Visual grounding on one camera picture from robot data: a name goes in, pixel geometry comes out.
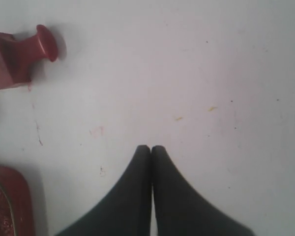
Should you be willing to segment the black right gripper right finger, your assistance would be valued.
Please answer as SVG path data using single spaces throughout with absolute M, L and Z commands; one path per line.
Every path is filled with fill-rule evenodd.
M 153 196 L 160 236 L 252 236 L 203 198 L 182 176 L 163 146 L 151 150 Z

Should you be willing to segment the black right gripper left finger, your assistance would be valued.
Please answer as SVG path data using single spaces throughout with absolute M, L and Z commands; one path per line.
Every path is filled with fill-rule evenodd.
M 150 148 L 140 145 L 109 193 L 60 236 L 148 236 L 152 209 Z

